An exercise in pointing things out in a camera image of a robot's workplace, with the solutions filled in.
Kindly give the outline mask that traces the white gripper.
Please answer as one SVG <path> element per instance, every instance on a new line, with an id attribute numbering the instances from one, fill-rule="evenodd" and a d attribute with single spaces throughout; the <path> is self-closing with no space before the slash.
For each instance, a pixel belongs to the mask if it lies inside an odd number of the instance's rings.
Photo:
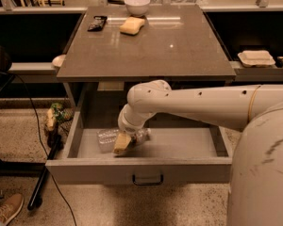
<path id="1" fill-rule="evenodd" d="M 113 152 L 123 153 L 131 142 L 131 138 L 136 142 L 143 142 L 148 138 L 148 130 L 130 124 L 124 117 L 118 119 L 120 133 L 116 137 Z"/>

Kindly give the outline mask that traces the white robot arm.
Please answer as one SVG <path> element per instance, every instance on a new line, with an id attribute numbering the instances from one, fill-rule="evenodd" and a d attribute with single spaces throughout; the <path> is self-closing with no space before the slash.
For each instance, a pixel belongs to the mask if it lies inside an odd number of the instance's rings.
<path id="1" fill-rule="evenodd" d="M 134 135 L 158 113 L 240 131 L 226 226 L 283 226 L 283 85 L 173 90 L 163 80 L 140 83 L 127 93 L 118 126 Z"/>

